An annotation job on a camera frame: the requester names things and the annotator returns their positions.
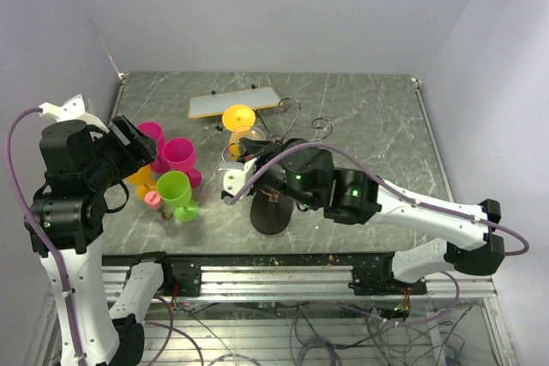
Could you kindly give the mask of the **clear wine glass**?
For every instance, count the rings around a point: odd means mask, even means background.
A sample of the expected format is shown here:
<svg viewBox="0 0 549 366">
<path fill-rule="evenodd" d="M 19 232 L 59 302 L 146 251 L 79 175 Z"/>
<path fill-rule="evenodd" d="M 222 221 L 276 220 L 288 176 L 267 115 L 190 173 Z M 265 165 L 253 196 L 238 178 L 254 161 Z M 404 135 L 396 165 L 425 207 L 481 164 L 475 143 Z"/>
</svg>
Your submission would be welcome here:
<svg viewBox="0 0 549 366">
<path fill-rule="evenodd" d="M 232 131 L 229 141 L 224 148 L 221 158 L 224 161 L 237 161 L 244 153 L 244 139 L 264 141 L 265 134 L 256 126 L 239 126 Z"/>
</svg>

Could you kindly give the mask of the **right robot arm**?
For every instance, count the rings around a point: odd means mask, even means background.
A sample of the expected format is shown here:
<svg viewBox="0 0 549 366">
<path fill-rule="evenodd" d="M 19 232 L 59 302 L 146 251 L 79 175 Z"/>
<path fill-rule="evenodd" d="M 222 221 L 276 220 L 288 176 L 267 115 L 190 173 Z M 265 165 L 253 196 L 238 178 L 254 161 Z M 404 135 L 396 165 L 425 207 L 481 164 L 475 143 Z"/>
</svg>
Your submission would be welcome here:
<svg viewBox="0 0 549 366">
<path fill-rule="evenodd" d="M 462 205 L 420 195 L 371 173 L 353 156 L 348 157 L 352 169 L 336 168 L 333 153 L 344 151 L 321 141 L 262 142 L 222 178 L 221 186 L 232 202 L 263 186 L 311 210 L 322 209 L 336 223 L 379 222 L 430 235 L 428 243 L 390 253 L 388 266 L 377 275 L 390 294 L 432 273 L 487 276 L 498 270 L 505 249 L 495 233 L 497 202 Z"/>
</svg>

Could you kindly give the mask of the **yellow framed mirror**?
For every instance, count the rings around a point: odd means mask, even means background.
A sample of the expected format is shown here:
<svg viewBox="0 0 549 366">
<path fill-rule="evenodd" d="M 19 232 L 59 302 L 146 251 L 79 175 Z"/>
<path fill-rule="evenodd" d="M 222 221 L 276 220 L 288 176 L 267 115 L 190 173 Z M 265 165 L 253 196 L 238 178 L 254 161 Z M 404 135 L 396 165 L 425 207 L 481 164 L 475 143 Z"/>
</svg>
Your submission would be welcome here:
<svg viewBox="0 0 549 366">
<path fill-rule="evenodd" d="M 220 116 L 233 105 L 255 109 L 276 107 L 281 96 L 272 87 L 256 87 L 236 92 L 216 93 L 190 99 L 188 118 Z"/>
</svg>

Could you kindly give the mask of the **green wine glass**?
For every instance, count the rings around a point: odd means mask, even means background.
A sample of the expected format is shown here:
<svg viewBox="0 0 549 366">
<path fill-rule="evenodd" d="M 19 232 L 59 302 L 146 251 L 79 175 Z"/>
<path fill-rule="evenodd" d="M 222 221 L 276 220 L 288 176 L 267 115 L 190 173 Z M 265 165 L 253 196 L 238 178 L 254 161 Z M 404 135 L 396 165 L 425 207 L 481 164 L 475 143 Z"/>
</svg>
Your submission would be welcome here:
<svg viewBox="0 0 549 366">
<path fill-rule="evenodd" d="M 159 178 L 156 189 L 164 203 L 172 208 L 176 220 L 189 222 L 197 217 L 199 206 L 192 199 L 192 188 L 186 174 L 169 171 Z"/>
</svg>

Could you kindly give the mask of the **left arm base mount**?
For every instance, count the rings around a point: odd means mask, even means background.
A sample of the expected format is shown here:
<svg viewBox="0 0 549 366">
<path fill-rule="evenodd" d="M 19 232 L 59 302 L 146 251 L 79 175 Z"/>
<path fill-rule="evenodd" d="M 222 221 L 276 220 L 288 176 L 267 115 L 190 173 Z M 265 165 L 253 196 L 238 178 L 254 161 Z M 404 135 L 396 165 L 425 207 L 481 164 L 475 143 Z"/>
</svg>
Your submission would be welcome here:
<svg viewBox="0 0 549 366">
<path fill-rule="evenodd" d="M 166 257 L 161 264 L 161 290 L 169 296 L 198 297 L 202 286 L 202 269 L 197 262 Z"/>
</svg>

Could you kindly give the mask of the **aluminium rail frame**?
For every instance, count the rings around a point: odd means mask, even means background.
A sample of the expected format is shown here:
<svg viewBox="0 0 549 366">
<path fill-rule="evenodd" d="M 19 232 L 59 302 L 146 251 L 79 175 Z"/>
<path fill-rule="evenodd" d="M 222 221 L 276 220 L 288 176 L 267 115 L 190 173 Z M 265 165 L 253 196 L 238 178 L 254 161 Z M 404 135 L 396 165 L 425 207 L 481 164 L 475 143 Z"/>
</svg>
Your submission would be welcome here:
<svg viewBox="0 0 549 366">
<path fill-rule="evenodd" d="M 198 297 L 154 303 L 137 365 L 503 365 L 489 279 L 355 296 L 347 267 L 205 267 Z"/>
</svg>

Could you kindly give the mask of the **wire wine glass rack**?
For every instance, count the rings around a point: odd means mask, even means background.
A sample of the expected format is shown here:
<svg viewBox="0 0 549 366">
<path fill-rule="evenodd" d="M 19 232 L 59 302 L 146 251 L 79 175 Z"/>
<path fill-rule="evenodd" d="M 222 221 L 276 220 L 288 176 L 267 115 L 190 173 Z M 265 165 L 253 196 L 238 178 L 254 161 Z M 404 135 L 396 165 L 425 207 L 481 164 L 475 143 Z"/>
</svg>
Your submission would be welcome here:
<svg viewBox="0 0 549 366">
<path fill-rule="evenodd" d="M 221 199 L 228 202 L 241 191 L 253 197 L 250 222 L 264 235 L 283 232 L 293 211 L 326 207 L 335 175 L 332 155 L 318 147 L 302 149 L 268 167 L 279 154 L 306 142 L 291 138 L 290 132 L 272 135 L 255 123 L 262 121 L 257 109 L 233 105 L 222 115 L 223 126 L 232 132 L 223 150 L 230 155 L 219 163 L 217 176 Z"/>
</svg>

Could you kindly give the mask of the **pink capped small bottle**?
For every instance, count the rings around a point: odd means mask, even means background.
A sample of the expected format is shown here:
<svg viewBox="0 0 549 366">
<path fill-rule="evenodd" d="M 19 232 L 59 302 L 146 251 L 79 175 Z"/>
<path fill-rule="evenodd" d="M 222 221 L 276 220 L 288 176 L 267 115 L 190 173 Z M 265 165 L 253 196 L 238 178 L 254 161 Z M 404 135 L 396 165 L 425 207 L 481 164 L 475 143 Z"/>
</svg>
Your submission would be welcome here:
<svg viewBox="0 0 549 366">
<path fill-rule="evenodd" d="M 148 192 L 144 197 L 144 201 L 155 212 L 158 219 L 166 221 L 172 218 L 172 208 L 164 202 L 157 191 Z"/>
</svg>

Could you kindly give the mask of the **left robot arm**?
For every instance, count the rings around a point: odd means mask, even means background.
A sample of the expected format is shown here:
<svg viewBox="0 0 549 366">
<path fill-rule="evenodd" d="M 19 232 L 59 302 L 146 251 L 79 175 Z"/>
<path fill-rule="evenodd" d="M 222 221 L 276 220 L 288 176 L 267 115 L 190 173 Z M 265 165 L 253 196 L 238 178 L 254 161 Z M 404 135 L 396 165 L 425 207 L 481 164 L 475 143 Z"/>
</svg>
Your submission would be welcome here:
<svg viewBox="0 0 549 366">
<path fill-rule="evenodd" d="M 137 365 L 144 352 L 144 317 L 154 295 L 174 286 L 164 252 L 138 255 L 113 306 L 102 271 L 103 218 L 112 213 L 105 193 L 153 162 L 155 141 L 125 116 L 107 130 L 83 120 L 54 123 L 39 149 L 45 184 L 25 219 L 33 251 L 49 280 L 62 337 L 62 365 Z"/>
</svg>

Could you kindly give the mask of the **orange wine glass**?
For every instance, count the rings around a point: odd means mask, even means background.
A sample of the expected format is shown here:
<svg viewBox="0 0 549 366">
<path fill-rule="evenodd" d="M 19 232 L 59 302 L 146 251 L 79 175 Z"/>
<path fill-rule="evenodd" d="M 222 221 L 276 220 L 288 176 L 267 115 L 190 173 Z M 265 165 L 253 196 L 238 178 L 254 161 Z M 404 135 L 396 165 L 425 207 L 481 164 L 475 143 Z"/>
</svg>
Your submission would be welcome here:
<svg viewBox="0 0 549 366">
<path fill-rule="evenodd" d="M 239 143 L 241 138 L 264 141 L 265 134 L 256 125 L 256 113 L 247 105 L 232 105 L 222 115 L 223 126 L 231 132 L 228 141 L 228 152 L 231 160 L 237 160 L 243 152 Z"/>
<path fill-rule="evenodd" d="M 150 165 L 145 165 L 136 173 L 126 177 L 125 182 L 135 187 L 136 196 L 141 201 L 145 200 L 149 192 L 156 190 L 156 181 L 152 178 Z"/>
</svg>

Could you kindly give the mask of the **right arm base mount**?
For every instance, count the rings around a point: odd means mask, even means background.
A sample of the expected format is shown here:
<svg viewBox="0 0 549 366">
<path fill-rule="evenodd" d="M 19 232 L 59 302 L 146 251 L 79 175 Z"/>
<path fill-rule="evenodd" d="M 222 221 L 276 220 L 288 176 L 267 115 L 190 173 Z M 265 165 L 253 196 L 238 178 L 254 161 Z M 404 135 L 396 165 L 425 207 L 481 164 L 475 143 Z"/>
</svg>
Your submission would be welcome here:
<svg viewBox="0 0 549 366">
<path fill-rule="evenodd" d="M 350 254 L 346 263 L 352 267 L 352 280 L 348 287 L 355 296 L 389 296 L 404 295 L 410 291 L 413 296 L 427 293 L 425 282 L 404 283 L 394 278 L 392 261 L 394 254 L 364 253 Z"/>
</svg>

